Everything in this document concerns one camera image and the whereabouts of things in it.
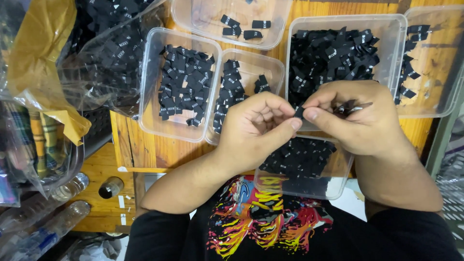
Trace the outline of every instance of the forearm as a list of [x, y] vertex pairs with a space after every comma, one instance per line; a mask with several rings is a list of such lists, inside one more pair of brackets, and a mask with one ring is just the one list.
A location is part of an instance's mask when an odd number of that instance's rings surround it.
[[357, 156], [356, 174], [365, 197], [402, 209], [439, 212], [443, 199], [408, 143], [387, 157]]
[[190, 161], [157, 180], [142, 199], [141, 207], [170, 214], [190, 213], [205, 203], [235, 173], [213, 152]]

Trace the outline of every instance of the hand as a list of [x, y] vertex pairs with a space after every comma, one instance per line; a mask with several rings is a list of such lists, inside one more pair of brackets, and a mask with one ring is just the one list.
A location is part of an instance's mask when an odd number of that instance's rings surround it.
[[255, 169], [300, 129], [303, 123], [294, 114], [285, 99], [267, 91], [255, 94], [229, 109], [214, 153], [233, 176]]
[[[332, 114], [333, 107], [351, 99], [356, 99], [356, 104], [373, 104], [346, 119]], [[305, 119], [334, 136], [346, 150], [356, 155], [387, 157], [412, 148], [400, 127], [389, 89], [375, 81], [324, 84], [308, 98], [303, 108]]]

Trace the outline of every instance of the person's left hand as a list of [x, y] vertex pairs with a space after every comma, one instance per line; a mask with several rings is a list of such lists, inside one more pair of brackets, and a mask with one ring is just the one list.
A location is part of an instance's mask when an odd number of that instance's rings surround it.
[[285, 99], [268, 91], [255, 94], [229, 109], [214, 153], [233, 176], [255, 169], [300, 129], [303, 123], [294, 114]]

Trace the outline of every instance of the person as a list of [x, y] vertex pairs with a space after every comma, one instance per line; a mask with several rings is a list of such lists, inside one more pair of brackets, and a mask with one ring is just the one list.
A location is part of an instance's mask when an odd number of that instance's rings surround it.
[[[346, 119], [334, 105], [372, 103]], [[443, 199], [375, 81], [327, 83], [303, 116], [355, 154], [367, 222], [329, 201], [258, 191], [252, 176], [302, 121], [263, 92], [227, 113], [218, 147], [156, 181], [137, 209], [126, 260], [462, 260]], [[190, 220], [190, 212], [197, 210]]]

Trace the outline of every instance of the wooden surface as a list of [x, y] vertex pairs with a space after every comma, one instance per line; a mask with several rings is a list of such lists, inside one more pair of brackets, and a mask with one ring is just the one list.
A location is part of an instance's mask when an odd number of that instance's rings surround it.
[[[288, 37], [288, 28], [295, 18], [342, 14], [404, 13], [410, 7], [415, 6], [451, 4], [464, 4], [464, 0], [356, 0], [351, 2], [342, 2], [341, 0], [324, 2], [294, 0], [284, 36], [276, 48], [269, 51], [261, 51], [222, 42], [218, 43], [223, 50], [238, 48], [277, 58], [285, 64], [285, 45]], [[178, 28], [172, 21], [168, 23], [167, 27], [184, 32], [184, 30]], [[120, 167], [119, 170], [122, 171], [165, 173], [214, 149], [214, 146], [206, 142], [194, 144], [145, 133], [139, 128], [136, 121], [113, 112], [111, 113], [111, 121], [116, 149], [116, 162], [117, 166]], [[431, 124], [432, 118], [400, 120], [401, 127], [415, 146], [419, 156], [423, 153]], [[317, 135], [323, 136], [323, 133], [317, 132]]]
[[[91, 210], [89, 215], [73, 230], [129, 233], [130, 225], [133, 222], [132, 218], [135, 217], [136, 206], [134, 175], [132, 172], [119, 172], [117, 170], [114, 145], [112, 143], [105, 144], [84, 162], [81, 172], [89, 177], [89, 186], [72, 198], [67, 205], [76, 200], [84, 200], [90, 204]], [[124, 197], [123, 209], [119, 207], [118, 195], [110, 199], [103, 199], [98, 194], [98, 189], [102, 183], [112, 176], [116, 176], [124, 182], [124, 189], [118, 194]], [[121, 224], [121, 214], [126, 215], [126, 225]]]

